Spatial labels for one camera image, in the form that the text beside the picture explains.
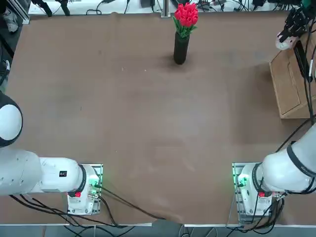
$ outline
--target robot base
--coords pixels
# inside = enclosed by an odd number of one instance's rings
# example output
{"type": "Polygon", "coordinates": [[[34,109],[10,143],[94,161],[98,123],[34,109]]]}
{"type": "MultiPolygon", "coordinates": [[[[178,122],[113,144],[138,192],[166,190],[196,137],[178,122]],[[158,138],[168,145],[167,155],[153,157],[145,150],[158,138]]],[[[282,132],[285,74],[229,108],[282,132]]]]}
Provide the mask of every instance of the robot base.
{"type": "MultiPolygon", "coordinates": [[[[237,204],[238,221],[240,225],[250,224],[254,215],[258,192],[252,182],[252,169],[257,162],[233,163],[233,179],[237,204]]],[[[271,205],[272,196],[258,197],[254,221],[259,220],[264,211],[271,205]]]]}
{"type": "Polygon", "coordinates": [[[93,185],[102,185],[103,164],[82,164],[86,171],[86,182],[83,191],[78,197],[68,200],[68,213],[73,215],[95,215],[100,213],[101,189],[93,185]]]}

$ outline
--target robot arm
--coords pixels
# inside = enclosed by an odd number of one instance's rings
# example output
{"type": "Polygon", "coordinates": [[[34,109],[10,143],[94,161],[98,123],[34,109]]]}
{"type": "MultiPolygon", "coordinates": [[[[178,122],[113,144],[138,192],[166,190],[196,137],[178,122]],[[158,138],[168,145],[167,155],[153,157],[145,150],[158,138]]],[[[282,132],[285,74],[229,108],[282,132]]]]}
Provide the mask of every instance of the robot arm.
{"type": "Polygon", "coordinates": [[[7,147],[21,134],[19,106],[0,92],[0,196],[67,192],[68,211],[91,215],[100,179],[91,165],[68,158],[42,158],[33,152],[7,147]]]}
{"type": "Polygon", "coordinates": [[[316,124],[297,142],[244,166],[237,178],[246,215],[263,215],[274,192],[307,192],[316,188],[316,124]]]}
{"type": "Polygon", "coordinates": [[[302,192],[316,177],[316,125],[286,149],[265,157],[257,178],[264,177],[263,187],[269,191],[302,192]]]}

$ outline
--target vase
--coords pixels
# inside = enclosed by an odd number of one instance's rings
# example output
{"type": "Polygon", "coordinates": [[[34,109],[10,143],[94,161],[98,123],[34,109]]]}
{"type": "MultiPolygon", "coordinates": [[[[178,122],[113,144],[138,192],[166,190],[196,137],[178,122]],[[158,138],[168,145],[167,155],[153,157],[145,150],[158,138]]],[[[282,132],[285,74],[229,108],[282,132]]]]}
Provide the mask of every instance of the vase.
{"type": "Polygon", "coordinates": [[[186,61],[189,39],[190,39],[190,36],[183,39],[176,32],[175,39],[174,39],[174,51],[173,51],[173,59],[176,62],[176,64],[181,65],[186,61]]]}

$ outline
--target brown table surface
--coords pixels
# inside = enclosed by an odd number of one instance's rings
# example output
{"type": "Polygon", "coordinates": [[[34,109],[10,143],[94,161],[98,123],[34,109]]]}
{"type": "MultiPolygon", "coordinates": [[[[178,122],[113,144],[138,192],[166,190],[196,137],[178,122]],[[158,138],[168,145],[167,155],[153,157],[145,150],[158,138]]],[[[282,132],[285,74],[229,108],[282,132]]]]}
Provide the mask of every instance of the brown table surface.
{"type": "MultiPolygon", "coordinates": [[[[262,161],[301,123],[279,118],[268,64],[284,19],[201,14],[183,66],[172,61],[172,20],[156,14],[33,19],[9,77],[7,94],[25,122],[13,146],[103,163],[104,185],[143,209],[224,224],[232,162],[262,161]]],[[[36,196],[64,206],[60,194],[36,196]]],[[[287,198],[280,223],[315,225],[313,199],[287,198]]],[[[108,202],[119,223],[153,221],[108,202]]],[[[0,208],[3,224],[64,223],[8,197],[0,208]]],[[[109,222],[104,208],[95,218],[109,222]]]]}

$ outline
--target wooden box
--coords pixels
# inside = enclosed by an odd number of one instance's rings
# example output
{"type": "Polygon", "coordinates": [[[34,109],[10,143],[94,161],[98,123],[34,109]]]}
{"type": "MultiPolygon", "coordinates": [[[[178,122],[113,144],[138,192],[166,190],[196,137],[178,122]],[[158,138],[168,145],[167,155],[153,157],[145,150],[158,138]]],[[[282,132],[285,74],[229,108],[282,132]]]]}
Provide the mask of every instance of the wooden box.
{"type": "MultiPolygon", "coordinates": [[[[312,51],[316,39],[310,39],[307,61],[310,64],[312,51]]],[[[306,36],[302,38],[303,48],[306,45],[306,36]]],[[[276,101],[282,119],[309,118],[309,111],[304,89],[304,78],[301,75],[294,50],[280,51],[270,62],[270,70],[276,93],[276,101]]],[[[316,112],[316,82],[311,82],[313,110],[316,112]]]]}

